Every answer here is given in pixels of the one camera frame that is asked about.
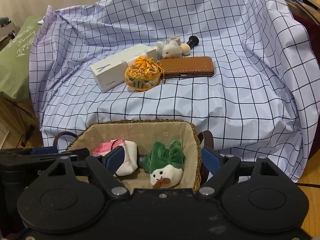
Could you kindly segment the pink white cloth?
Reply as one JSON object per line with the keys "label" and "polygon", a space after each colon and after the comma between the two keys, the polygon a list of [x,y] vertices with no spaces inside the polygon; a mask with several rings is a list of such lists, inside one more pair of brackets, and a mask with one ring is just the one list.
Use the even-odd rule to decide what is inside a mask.
{"label": "pink white cloth", "polygon": [[93,154],[105,156],[114,150],[117,146],[124,149],[124,161],[120,167],[114,172],[115,177],[123,177],[132,174],[137,168],[137,144],[134,141],[125,139],[116,139],[109,142],[102,142]]}

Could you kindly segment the white radish plush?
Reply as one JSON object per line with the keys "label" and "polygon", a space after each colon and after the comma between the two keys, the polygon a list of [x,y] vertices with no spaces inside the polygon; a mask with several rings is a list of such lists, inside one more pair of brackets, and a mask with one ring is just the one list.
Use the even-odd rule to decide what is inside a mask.
{"label": "white radish plush", "polygon": [[166,148],[163,143],[155,142],[141,163],[144,171],[150,175],[153,189],[176,186],[181,181],[184,170],[182,145],[175,140]]}

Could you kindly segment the white rabbit plush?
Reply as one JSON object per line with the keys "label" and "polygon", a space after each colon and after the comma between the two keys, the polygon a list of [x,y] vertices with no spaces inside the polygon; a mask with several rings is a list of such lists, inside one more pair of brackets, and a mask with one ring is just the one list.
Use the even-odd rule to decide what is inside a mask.
{"label": "white rabbit plush", "polygon": [[161,41],[157,42],[157,59],[171,59],[182,57],[182,49],[176,41],[170,41],[164,43]]}

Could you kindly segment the black mushroom-shaped handle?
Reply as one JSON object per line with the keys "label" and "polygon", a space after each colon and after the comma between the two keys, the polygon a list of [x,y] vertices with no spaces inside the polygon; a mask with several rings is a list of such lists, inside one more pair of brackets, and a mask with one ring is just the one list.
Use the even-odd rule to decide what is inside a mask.
{"label": "black mushroom-shaped handle", "polygon": [[190,49],[193,49],[198,44],[199,44],[199,38],[197,36],[192,35],[189,37],[187,45],[190,47]]}

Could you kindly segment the woven lined basket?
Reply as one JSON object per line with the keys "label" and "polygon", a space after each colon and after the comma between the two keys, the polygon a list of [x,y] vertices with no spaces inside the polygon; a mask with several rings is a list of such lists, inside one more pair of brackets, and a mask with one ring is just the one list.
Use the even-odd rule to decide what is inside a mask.
{"label": "woven lined basket", "polygon": [[125,139],[137,144],[140,155],[148,154],[157,141],[166,148],[173,141],[183,147],[185,167],[181,181],[174,189],[191,188],[197,191],[201,184],[201,141],[212,145],[212,138],[199,135],[194,124],[182,120],[120,120],[92,124],[79,135],[74,136],[66,150],[87,148],[93,153],[101,143],[112,139]]}

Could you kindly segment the white phone box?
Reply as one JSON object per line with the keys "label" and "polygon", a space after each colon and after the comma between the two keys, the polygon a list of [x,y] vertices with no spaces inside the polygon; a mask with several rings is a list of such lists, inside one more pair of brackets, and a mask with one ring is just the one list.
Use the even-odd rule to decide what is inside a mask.
{"label": "white phone box", "polygon": [[90,65],[93,77],[101,91],[106,92],[123,83],[127,67],[139,56],[148,56],[156,60],[156,48],[137,44]]}

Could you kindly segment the orange embroidered pouch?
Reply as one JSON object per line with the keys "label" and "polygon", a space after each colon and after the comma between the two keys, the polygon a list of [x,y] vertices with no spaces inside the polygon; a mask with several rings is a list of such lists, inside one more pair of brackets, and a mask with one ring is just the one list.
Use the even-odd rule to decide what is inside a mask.
{"label": "orange embroidered pouch", "polygon": [[140,55],[129,63],[124,73],[125,83],[136,91],[150,90],[164,77],[164,69],[159,61]]}

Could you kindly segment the brown leather case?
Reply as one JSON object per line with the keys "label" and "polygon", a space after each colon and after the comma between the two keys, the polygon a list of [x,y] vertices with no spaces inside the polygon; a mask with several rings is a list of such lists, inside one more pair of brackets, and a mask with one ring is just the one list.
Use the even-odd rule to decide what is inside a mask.
{"label": "brown leather case", "polygon": [[214,75],[213,61],[207,56],[161,59],[160,63],[166,79],[212,77]]}

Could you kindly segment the white checked cloth cover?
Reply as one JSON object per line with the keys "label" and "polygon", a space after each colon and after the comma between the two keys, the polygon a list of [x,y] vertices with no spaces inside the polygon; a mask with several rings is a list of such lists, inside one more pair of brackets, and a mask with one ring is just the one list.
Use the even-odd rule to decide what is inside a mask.
{"label": "white checked cloth cover", "polygon": [[[212,77],[171,79],[146,92],[102,92],[92,64],[142,43],[195,35]],[[116,120],[181,119],[214,148],[269,157],[302,176],[319,118],[319,64],[284,0],[102,0],[48,7],[30,51],[29,90],[45,145],[62,131]]]}

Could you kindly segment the wooden peg doll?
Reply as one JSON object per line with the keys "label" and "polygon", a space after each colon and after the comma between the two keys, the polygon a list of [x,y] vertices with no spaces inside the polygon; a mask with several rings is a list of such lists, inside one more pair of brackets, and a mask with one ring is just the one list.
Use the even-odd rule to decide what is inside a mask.
{"label": "wooden peg doll", "polygon": [[181,48],[181,51],[182,51],[183,55],[189,55],[190,54],[191,48],[190,48],[190,46],[188,44],[182,43],[180,45],[180,48]]}

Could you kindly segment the beige tape roll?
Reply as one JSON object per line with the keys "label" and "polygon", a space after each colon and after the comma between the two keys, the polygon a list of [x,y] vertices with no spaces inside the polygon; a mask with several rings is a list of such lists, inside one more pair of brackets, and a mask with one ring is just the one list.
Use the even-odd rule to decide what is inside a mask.
{"label": "beige tape roll", "polygon": [[167,44],[169,44],[170,42],[176,42],[179,46],[181,45],[180,37],[177,37],[177,36],[168,37]]}

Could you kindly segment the green printed bag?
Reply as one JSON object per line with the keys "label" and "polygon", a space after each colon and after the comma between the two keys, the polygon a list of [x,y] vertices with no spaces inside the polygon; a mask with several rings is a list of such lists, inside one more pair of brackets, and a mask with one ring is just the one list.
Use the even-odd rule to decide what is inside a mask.
{"label": "green printed bag", "polygon": [[41,16],[29,16],[16,37],[1,50],[1,96],[14,101],[29,98],[29,56]]}

